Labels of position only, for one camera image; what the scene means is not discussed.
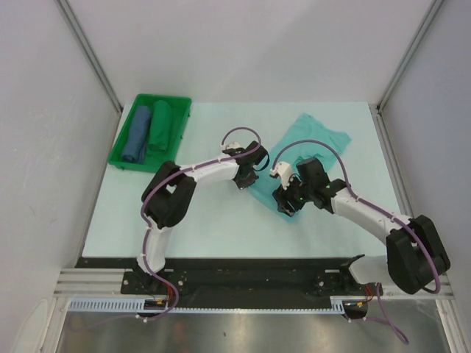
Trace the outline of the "teal t shirt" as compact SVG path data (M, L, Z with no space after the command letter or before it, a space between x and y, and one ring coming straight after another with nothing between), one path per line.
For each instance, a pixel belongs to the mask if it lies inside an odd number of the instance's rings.
M334 149L341 155L350 142L351 138L346 132L328 129L321 121L303 113L269 150L269 159L274 161L280 154L280 161L290 163L294 167L302 160L315 157L322 163L324 169L329 171L337 162L330 150ZM270 167L266 167L257 172L258 179L249 187L249 193L276 216L291 223L300 214L296 213L290 217L277 211L277 202L272 192L280 186L280 182L270 177L269 169Z

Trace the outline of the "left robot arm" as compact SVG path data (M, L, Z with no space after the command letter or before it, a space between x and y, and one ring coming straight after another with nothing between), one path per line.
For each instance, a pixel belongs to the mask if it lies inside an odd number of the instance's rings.
M212 160L177 165L167 161L159 168L142 194L141 217L146 222L141 253L137 264L141 272L137 285L145 293L161 289L166 249L173 228L186 216L196 191L206 185L233 181L243 190L258 179L256 166L268 165L269 154L257 141L243 148L231 143Z

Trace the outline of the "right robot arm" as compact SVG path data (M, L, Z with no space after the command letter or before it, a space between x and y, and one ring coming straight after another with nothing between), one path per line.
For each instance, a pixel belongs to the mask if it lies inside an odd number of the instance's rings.
M385 255L361 254L348 261L348 271L339 277L346 294L356 295L373 282L395 284L403 292L415 294L450 269L450 259L431 219L394 214L352 195L344 180L329 179L315 157L295 168L278 162L270 176L280 182L272 193L279 212L293 216L312 203L353 222L386 247Z

